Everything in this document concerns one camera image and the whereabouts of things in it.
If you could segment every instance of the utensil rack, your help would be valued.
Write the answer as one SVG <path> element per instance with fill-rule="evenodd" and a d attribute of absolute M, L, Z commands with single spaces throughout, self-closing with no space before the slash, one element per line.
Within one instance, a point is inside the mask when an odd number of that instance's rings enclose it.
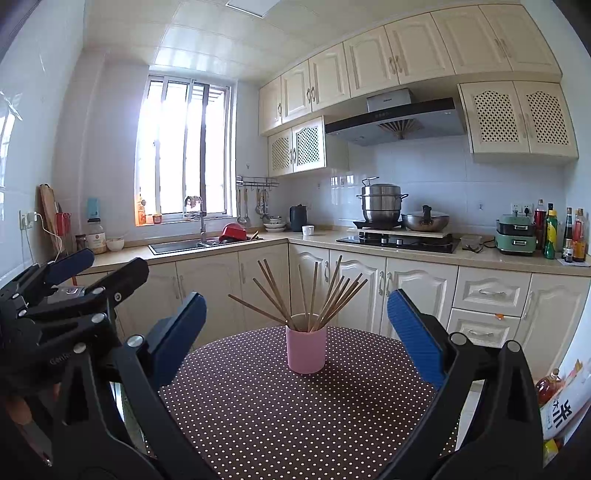
<path fill-rule="evenodd" d="M 264 187 L 271 189 L 279 186 L 279 180 L 268 177 L 243 177 L 236 175 L 236 185 L 239 187 Z"/>

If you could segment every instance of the faucet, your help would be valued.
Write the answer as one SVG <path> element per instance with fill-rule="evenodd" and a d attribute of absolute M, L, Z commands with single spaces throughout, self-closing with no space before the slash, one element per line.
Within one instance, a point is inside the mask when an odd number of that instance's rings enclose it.
<path fill-rule="evenodd" d="M 199 204 L 200 210 L 198 213 L 187 213 L 187 202 L 191 202 L 191 207 Z M 205 242 L 207 240 L 207 232 L 205 230 L 205 217 L 207 216 L 207 212 L 203 210 L 203 199 L 197 195 L 187 195 L 183 202 L 183 217 L 194 219 L 196 216 L 201 218 L 201 241 Z"/>

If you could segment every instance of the polka dot tablecloth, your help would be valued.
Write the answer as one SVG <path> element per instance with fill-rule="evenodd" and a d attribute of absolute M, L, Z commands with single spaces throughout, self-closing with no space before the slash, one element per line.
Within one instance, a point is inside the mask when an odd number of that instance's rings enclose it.
<path fill-rule="evenodd" d="M 329 327 L 316 374 L 289 369 L 285 329 L 275 327 L 201 347 L 160 390 L 224 480 L 375 478 L 434 394 L 401 342 L 341 327 Z"/>

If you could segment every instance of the range hood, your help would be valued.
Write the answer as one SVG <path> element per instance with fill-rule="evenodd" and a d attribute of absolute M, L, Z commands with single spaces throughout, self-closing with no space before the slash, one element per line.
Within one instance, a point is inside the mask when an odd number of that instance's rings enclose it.
<path fill-rule="evenodd" d="M 327 135 L 367 147 L 465 133 L 453 98 L 413 102 L 408 89 L 369 97 L 368 113 L 326 124 Z"/>

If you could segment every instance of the cream cabinet door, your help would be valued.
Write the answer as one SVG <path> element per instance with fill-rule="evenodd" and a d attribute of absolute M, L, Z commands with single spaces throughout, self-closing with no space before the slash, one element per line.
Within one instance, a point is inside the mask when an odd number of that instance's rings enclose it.
<path fill-rule="evenodd" d="M 267 283 L 261 267 L 258 262 L 260 261 L 263 267 L 265 264 L 263 260 L 267 260 L 273 278 L 277 283 L 281 298 L 287 308 L 287 313 L 291 313 L 290 310 L 290 264 L 288 259 L 287 244 L 274 245 L 273 247 L 264 248 L 253 248 L 250 250 L 243 250 L 238 252 L 238 261 L 240 262 L 240 276 L 242 282 L 242 298 L 248 303 L 259 307 L 261 310 L 265 310 L 279 318 L 282 315 L 277 311 L 265 294 L 256 286 L 253 278 L 256 278 L 266 291 L 275 298 L 271 287 Z M 257 313 L 251 309 L 244 308 L 244 318 L 246 330 L 256 330 L 264 327 L 276 327 L 279 324 L 274 320 L 271 320 L 260 313 Z"/>
<path fill-rule="evenodd" d="M 183 297 L 195 291 L 205 298 L 207 318 L 195 348 L 243 332 L 244 310 L 228 294 L 242 298 L 238 254 L 209 255 L 177 262 Z"/>
<path fill-rule="evenodd" d="M 433 315 L 447 328 L 456 289 L 457 266 L 388 258 L 386 271 L 382 335 L 398 338 L 388 318 L 387 298 L 398 288 L 404 290 L 421 313 Z"/>
<path fill-rule="evenodd" d="M 460 267 L 453 307 L 521 317 L 531 274 Z"/>
<path fill-rule="evenodd" d="M 269 148 L 269 176 L 279 177 L 294 171 L 294 149 L 291 128 L 271 135 L 267 139 Z"/>
<path fill-rule="evenodd" d="M 524 116 L 513 82 L 462 83 L 472 153 L 529 153 Z"/>
<path fill-rule="evenodd" d="M 117 307 L 127 336 L 146 335 L 161 319 L 177 313 L 182 304 L 173 262 L 150 265 L 148 280 Z"/>
<path fill-rule="evenodd" d="M 501 348 L 513 340 L 519 325 L 519 317 L 499 318 L 492 313 L 468 312 L 452 309 L 447 332 L 461 332 L 474 345 Z"/>
<path fill-rule="evenodd" d="M 291 129 L 294 148 L 293 171 L 314 170 L 326 166 L 324 120 L 315 118 Z"/>
<path fill-rule="evenodd" d="M 281 77 L 259 90 L 259 133 L 281 125 Z"/>
<path fill-rule="evenodd" d="M 390 23 L 386 25 L 386 32 L 400 83 L 455 74 L 449 53 L 431 14 Z"/>
<path fill-rule="evenodd" d="M 283 123 L 312 111 L 308 60 L 281 75 L 281 110 Z"/>
<path fill-rule="evenodd" d="M 342 43 L 314 55 L 309 62 L 312 110 L 318 111 L 351 98 Z"/>
<path fill-rule="evenodd" d="M 523 347 L 534 381 L 560 366 L 579 325 L 589 282 L 584 277 L 532 275 L 515 340 Z"/>
<path fill-rule="evenodd" d="M 481 5 L 515 71 L 561 74 L 550 47 L 522 5 Z"/>
<path fill-rule="evenodd" d="M 314 265 L 318 262 L 318 277 L 316 280 L 316 298 L 314 312 L 320 313 L 330 281 L 329 250 L 318 247 L 305 247 L 304 245 L 289 244 L 290 253 L 290 296 L 292 314 L 304 313 L 304 302 L 301 296 L 300 275 L 298 265 L 301 267 L 302 280 L 306 290 L 306 302 L 310 308 L 310 295 L 314 283 Z"/>
<path fill-rule="evenodd" d="M 558 83 L 514 82 L 532 153 L 577 158 L 569 108 Z"/>
<path fill-rule="evenodd" d="M 77 275 L 76 276 L 76 284 L 80 287 L 90 287 L 93 283 L 99 281 L 101 278 L 105 278 L 111 272 L 104 272 L 104 273 L 90 273 L 88 275 Z M 68 278 L 64 283 L 61 284 L 62 286 L 68 285 L 73 287 L 74 284 L 72 283 L 72 279 Z M 119 340 L 123 341 L 127 338 L 125 335 L 125 330 L 121 325 L 121 319 L 119 318 L 119 314 L 115 319 L 115 327 L 117 329 L 117 336 Z"/>
<path fill-rule="evenodd" d="M 431 14 L 457 74 L 511 71 L 501 42 L 478 7 L 448 8 Z"/>
<path fill-rule="evenodd" d="M 359 279 L 359 282 L 366 279 L 368 282 L 339 312 L 338 318 L 335 317 L 336 321 L 333 319 L 330 324 L 379 334 L 384 309 L 386 259 L 374 255 L 357 255 L 331 250 L 330 265 L 333 271 L 341 255 L 343 259 L 340 263 L 340 271 L 337 273 L 335 285 L 341 275 L 344 275 L 344 282 L 347 278 L 351 279 L 349 288 L 360 273 L 363 276 Z"/>
<path fill-rule="evenodd" d="M 351 97 L 398 85 L 398 74 L 384 27 L 345 40 Z"/>

